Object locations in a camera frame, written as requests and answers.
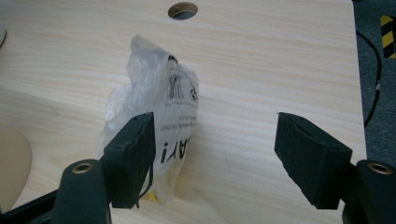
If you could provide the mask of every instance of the round hole in desk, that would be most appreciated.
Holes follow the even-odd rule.
[[[198,12],[198,6],[190,2],[181,2],[171,6],[168,10],[168,16],[177,21],[187,20]]]

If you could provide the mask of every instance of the plastic bag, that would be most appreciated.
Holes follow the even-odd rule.
[[[136,35],[127,70],[131,83],[110,93],[106,123],[95,157],[134,116],[154,112],[156,158],[148,195],[159,203],[173,198],[198,111],[198,78],[168,52]]]

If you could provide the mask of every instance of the wooden table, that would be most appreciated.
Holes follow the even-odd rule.
[[[200,78],[191,148],[167,205],[112,210],[113,223],[341,223],[318,211],[274,152],[277,112],[303,116],[365,158],[353,6],[347,0],[0,1],[0,122],[29,140],[33,166],[15,206],[57,189],[92,157],[110,91],[128,82],[140,34]]]

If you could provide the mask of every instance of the beige object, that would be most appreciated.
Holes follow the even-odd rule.
[[[2,47],[5,38],[6,38],[6,28],[0,22],[0,48]]]
[[[0,208],[11,209],[25,186],[32,165],[32,151],[19,132],[0,124]]]
[[[29,139],[33,166],[17,204],[59,188],[92,157],[109,93],[127,83],[133,34],[200,79],[197,125],[174,200],[112,209],[122,223],[342,223],[318,211],[274,152],[277,112],[305,117],[366,156],[350,0],[0,0],[0,121]]]

